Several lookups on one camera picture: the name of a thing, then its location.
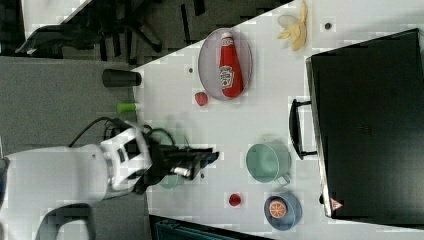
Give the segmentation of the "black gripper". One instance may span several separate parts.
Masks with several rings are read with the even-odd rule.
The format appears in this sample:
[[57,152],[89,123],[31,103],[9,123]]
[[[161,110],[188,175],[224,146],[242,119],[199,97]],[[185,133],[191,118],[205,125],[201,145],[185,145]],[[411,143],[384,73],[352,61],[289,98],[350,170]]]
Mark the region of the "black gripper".
[[192,149],[161,145],[153,142],[149,146],[152,166],[146,172],[146,186],[158,184],[167,175],[179,175],[187,180],[193,180],[204,164],[211,164],[219,157],[212,148]]

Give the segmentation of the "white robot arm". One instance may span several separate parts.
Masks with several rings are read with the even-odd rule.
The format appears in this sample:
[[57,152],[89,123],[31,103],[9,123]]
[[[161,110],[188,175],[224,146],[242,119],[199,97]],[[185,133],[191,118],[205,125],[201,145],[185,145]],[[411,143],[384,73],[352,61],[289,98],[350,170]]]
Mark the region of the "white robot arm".
[[166,175],[192,180],[219,153],[162,145],[137,127],[98,144],[32,149],[1,158],[1,240],[57,240],[69,223],[96,240],[92,206]]

